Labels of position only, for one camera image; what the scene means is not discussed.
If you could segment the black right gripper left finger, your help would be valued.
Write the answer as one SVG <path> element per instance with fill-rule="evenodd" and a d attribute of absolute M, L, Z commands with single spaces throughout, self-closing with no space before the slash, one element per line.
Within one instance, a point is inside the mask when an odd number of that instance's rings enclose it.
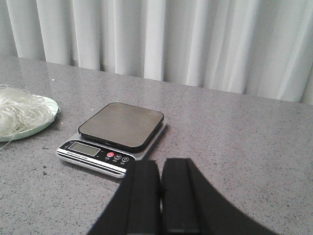
<path fill-rule="evenodd" d="M 160 177 L 155 161 L 135 161 L 89 235 L 159 235 Z"/>

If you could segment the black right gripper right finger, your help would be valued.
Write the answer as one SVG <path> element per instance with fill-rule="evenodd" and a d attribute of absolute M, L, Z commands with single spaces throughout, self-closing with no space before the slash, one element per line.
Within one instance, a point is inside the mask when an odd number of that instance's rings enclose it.
<path fill-rule="evenodd" d="M 161 186 L 165 235 L 272 235 L 228 202 L 191 159 L 165 161 Z"/>

